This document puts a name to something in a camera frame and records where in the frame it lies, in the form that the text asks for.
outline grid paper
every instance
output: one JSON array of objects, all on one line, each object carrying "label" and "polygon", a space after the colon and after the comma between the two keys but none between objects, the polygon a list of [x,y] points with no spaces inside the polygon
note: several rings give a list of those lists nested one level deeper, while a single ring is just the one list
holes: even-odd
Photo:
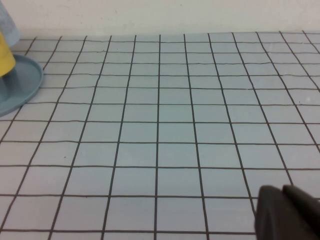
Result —
[{"label": "grid paper", "polygon": [[23,39],[0,240],[253,240],[259,187],[320,199],[320,34]]}]

